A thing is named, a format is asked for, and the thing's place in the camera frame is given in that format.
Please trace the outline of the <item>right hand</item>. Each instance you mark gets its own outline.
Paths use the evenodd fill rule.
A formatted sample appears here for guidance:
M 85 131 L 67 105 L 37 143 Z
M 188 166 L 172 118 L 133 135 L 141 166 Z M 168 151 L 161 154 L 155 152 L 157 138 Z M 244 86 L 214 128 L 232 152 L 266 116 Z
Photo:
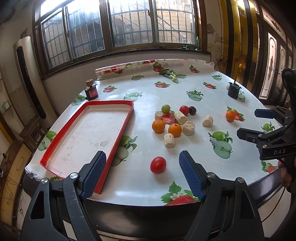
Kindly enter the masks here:
M 288 173 L 287 168 L 282 161 L 278 161 L 278 168 L 281 170 L 281 185 L 288 188 L 292 182 L 292 176 Z

